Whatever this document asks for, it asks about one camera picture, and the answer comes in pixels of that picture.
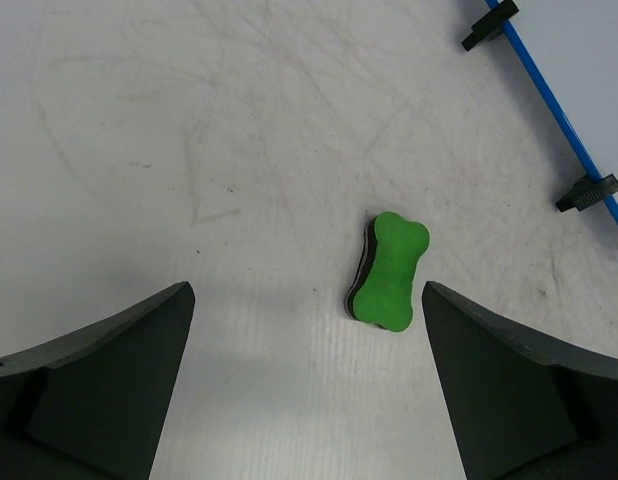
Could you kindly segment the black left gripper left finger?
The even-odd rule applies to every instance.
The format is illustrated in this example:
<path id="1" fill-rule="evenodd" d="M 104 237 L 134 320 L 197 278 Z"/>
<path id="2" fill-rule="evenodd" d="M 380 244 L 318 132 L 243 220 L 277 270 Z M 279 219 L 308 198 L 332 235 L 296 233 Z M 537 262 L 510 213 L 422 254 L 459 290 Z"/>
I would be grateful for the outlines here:
<path id="1" fill-rule="evenodd" d="M 180 282 L 0 357 L 0 479 L 148 478 L 194 306 Z"/>

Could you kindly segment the green bone-shaped eraser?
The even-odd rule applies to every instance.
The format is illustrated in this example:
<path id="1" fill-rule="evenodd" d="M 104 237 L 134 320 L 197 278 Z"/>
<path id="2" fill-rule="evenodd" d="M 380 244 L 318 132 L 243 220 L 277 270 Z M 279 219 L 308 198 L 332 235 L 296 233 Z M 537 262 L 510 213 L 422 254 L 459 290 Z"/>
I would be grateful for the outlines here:
<path id="1" fill-rule="evenodd" d="M 430 233 L 425 225 L 385 211 L 370 219 L 353 283 L 345 296 L 351 318 L 393 333 L 413 320 L 413 283 L 426 253 Z"/>

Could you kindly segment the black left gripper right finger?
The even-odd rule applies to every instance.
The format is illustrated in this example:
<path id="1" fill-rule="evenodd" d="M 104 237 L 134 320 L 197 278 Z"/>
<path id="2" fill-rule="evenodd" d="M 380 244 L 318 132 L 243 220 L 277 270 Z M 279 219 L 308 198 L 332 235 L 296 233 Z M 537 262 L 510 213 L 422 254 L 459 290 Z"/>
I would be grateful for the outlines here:
<path id="1" fill-rule="evenodd" d="M 427 334 L 469 479 L 618 479 L 618 359 L 427 282 Z"/>

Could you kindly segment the blue-framed whiteboard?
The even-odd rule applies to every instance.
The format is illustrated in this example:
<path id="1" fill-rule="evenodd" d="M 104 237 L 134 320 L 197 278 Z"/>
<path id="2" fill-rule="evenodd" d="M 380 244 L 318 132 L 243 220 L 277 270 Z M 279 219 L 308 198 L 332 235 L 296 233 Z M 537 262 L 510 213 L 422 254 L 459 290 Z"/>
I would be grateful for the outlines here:
<path id="1" fill-rule="evenodd" d="M 588 176 L 618 181 L 618 1 L 519 1 L 503 30 Z M 605 201 L 618 225 L 618 191 Z"/>

